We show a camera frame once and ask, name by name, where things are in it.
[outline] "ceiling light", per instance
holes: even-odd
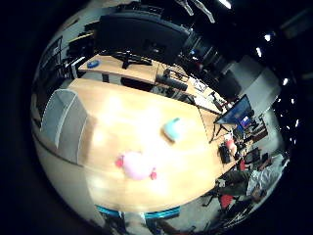
[[[218,0],[221,4],[223,4],[228,9],[232,8],[232,5],[227,0]]]
[[[261,52],[261,49],[259,47],[256,47],[256,53],[257,53],[258,57],[262,57],[262,52]]]
[[[271,34],[265,34],[264,38],[266,41],[270,41],[271,40]]]
[[[290,80],[288,78],[285,78],[284,81],[283,81],[283,85],[287,85],[287,83],[289,82]]]

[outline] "light blue toy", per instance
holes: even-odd
[[[181,138],[181,119],[175,118],[169,121],[167,124],[164,125],[163,131],[165,135],[172,141],[177,141]]]

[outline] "office room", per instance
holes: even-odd
[[[81,223],[222,234],[282,195],[311,77],[287,49],[308,35],[312,9],[277,16],[280,2],[91,0],[50,33],[31,82],[31,141]]]

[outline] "computer monitor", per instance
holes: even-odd
[[[189,31],[160,18],[139,13],[114,13],[100,18],[96,48],[126,52],[174,64]]]
[[[242,97],[230,110],[219,117],[214,123],[217,124],[239,124],[247,128],[251,122],[247,116],[251,111],[251,105],[246,95]]]

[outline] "pink toy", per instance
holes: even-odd
[[[234,140],[233,139],[230,139],[230,140],[227,140],[226,141],[226,147],[231,150],[235,147],[235,143],[234,143]]]
[[[150,177],[157,179],[154,162],[139,152],[127,152],[116,160],[117,167],[123,167],[125,173],[132,179],[142,180]]]

